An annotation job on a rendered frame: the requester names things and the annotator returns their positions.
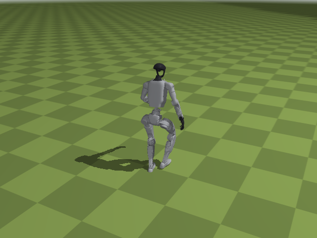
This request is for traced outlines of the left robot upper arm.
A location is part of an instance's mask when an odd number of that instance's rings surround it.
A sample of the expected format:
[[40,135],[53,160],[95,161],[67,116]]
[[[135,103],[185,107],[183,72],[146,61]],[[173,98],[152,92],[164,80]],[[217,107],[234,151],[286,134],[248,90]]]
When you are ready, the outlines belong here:
[[143,100],[143,101],[147,101],[147,99],[148,99],[148,97],[146,96],[148,93],[148,82],[149,81],[147,81],[143,84],[143,89],[142,89],[142,94],[141,94],[141,100]]

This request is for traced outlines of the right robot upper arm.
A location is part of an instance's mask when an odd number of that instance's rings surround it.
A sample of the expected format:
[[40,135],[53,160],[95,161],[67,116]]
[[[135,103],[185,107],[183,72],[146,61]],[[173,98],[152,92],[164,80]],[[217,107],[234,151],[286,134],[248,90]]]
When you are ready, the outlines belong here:
[[168,90],[170,97],[172,99],[172,101],[171,101],[172,105],[173,106],[178,105],[173,83],[165,82],[164,84],[165,84],[165,88]]

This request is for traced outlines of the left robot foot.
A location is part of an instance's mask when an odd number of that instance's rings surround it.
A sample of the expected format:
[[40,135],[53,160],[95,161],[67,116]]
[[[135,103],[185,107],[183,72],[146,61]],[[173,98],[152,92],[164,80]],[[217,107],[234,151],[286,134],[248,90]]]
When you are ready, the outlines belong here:
[[155,166],[156,166],[156,164],[155,164],[155,162],[153,162],[153,168],[151,169],[151,166],[150,166],[150,169],[148,168],[148,172],[151,173],[154,170]]

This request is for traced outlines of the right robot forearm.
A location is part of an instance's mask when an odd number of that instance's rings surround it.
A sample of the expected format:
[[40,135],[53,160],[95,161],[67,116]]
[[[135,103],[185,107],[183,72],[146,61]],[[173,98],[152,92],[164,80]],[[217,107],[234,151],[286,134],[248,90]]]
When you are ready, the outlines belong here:
[[[177,102],[178,102],[178,100],[177,100]],[[178,105],[176,105],[174,108],[175,108],[175,110],[176,110],[176,113],[177,113],[177,115],[178,115],[178,118],[179,118],[179,117],[182,117],[182,118],[183,118],[183,114],[182,114],[182,111],[181,111],[179,102],[178,102]]]

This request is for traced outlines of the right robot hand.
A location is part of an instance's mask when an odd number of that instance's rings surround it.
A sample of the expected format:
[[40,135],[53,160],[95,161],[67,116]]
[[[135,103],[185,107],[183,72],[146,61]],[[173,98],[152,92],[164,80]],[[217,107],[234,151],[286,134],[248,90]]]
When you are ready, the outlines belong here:
[[181,121],[182,125],[180,126],[181,127],[181,130],[184,129],[184,118],[182,117],[179,117],[179,120]]

